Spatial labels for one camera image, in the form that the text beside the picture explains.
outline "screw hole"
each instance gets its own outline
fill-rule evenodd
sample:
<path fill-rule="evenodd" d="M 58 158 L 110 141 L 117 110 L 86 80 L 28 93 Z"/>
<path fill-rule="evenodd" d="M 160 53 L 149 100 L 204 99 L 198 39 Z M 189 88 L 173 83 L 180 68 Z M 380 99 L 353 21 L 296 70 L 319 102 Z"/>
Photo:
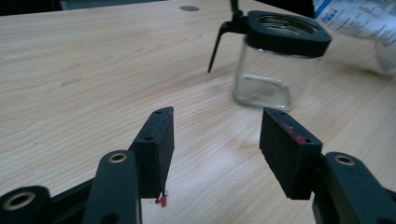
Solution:
<path fill-rule="evenodd" d="M 115 213 L 110 213 L 102 217 L 100 224 L 116 224 L 119 221 L 119 216 Z"/>
<path fill-rule="evenodd" d="M 338 161 L 338 162 L 340 162 L 340 163 L 342 163 L 344 165 L 355 165 L 355 162 L 352 159 L 348 158 L 348 157 L 335 156 L 334 158 L 335 158 L 336 161 Z"/>
<path fill-rule="evenodd" d="M 117 163 L 117 162 L 125 161 L 126 158 L 127 158 L 127 155 L 126 155 L 126 154 L 124 154 L 124 153 L 117 153 L 117 154 L 112 155 L 110 158 L 108 158 L 108 160 L 109 160 L 110 162 Z"/>
<path fill-rule="evenodd" d="M 153 137 L 145 137 L 145 141 L 147 141 L 147 142 L 151 142 L 151 141 L 153 141 L 153 140 L 154 140 Z"/>
<path fill-rule="evenodd" d="M 31 203 L 34 198 L 35 193 L 32 191 L 21 192 L 6 200 L 6 202 L 3 204 L 3 208 L 7 211 L 14 211 Z"/>

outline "red mark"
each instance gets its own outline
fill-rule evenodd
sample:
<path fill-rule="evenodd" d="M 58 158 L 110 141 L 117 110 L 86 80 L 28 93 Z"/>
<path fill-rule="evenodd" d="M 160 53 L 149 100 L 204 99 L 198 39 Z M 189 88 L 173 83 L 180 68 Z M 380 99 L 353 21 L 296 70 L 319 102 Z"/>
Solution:
<path fill-rule="evenodd" d="M 159 204 L 162 208 L 165 208 L 168 205 L 168 193 L 163 193 L 160 198 L 155 200 L 156 204 Z"/>
<path fill-rule="evenodd" d="M 302 135 L 298 135 L 295 139 L 300 146 L 303 146 L 306 143 L 305 138 Z"/>
<path fill-rule="evenodd" d="M 300 145 L 300 146 L 305 145 L 305 143 L 306 143 L 305 137 L 303 137 L 303 136 L 300 135 L 300 134 L 297 135 L 297 134 L 293 131 L 293 127 L 289 126 L 288 124 L 286 124 L 286 123 L 283 122 L 282 120 L 281 120 L 280 122 L 281 122 L 280 124 L 282 125 L 283 129 L 284 129 L 288 134 L 290 134 L 291 137 L 294 138 L 294 140 L 296 140 L 296 142 L 298 143 L 298 145 Z"/>

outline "wood grain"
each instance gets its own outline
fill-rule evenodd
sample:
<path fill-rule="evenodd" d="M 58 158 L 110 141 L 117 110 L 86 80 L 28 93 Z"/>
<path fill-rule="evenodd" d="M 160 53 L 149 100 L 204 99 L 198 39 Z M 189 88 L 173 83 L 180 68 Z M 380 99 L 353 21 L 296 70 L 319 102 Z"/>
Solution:
<path fill-rule="evenodd" d="M 92 178 L 102 156 L 127 148 L 153 110 L 171 105 L 169 205 L 144 200 L 145 223 L 314 223 L 311 202 L 288 200 L 259 151 L 262 111 L 232 97 L 241 35 L 223 37 L 206 72 L 230 18 L 225 0 L 0 18 L 0 195 L 30 185 L 56 195 Z M 331 34 L 291 114 L 324 152 L 358 157 L 396 190 L 395 79 L 375 72 L 372 43 Z"/>

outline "table hole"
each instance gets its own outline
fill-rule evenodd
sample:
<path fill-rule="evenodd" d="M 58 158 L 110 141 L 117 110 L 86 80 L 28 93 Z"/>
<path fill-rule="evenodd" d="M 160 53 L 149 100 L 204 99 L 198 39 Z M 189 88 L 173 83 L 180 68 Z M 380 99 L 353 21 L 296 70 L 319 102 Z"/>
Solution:
<path fill-rule="evenodd" d="M 193 6 L 182 6 L 180 9 L 184 11 L 199 11 L 200 8 Z"/>

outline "black lid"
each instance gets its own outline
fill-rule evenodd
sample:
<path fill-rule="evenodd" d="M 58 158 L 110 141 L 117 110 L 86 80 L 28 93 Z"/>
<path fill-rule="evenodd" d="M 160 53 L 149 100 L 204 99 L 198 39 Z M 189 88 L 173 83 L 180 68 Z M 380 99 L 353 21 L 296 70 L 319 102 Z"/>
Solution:
<path fill-rule="evenodd" d="M 256 49 L 317 58 L 332 38 L 314 20 L 264 11 L 247 14 L 247 44 Z"/>

